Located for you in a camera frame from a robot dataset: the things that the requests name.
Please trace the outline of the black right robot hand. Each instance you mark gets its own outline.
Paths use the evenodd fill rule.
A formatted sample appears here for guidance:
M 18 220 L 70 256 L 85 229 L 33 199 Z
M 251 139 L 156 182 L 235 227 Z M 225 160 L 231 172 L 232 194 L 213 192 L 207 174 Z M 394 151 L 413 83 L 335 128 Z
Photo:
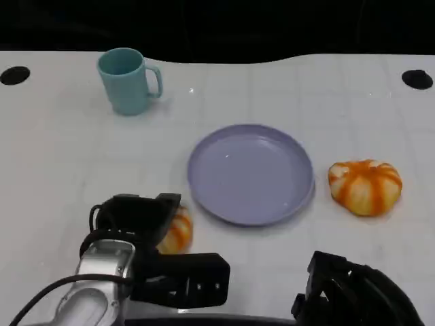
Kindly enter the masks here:
M 423 325 L 408 295 L 380 270 L 315 251 L 291 313 L 297 325 Z

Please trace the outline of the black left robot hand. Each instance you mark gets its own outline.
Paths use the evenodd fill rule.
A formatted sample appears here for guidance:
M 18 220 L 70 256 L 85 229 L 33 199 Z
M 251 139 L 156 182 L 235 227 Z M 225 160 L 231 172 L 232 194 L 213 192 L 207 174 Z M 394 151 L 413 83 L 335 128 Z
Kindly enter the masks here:
M 155 198 L 117 194 L 91 208 L 90 235 L 154 248 L 170 230 L 180 203 L 181 195 L 174 193 L 161 193 Z

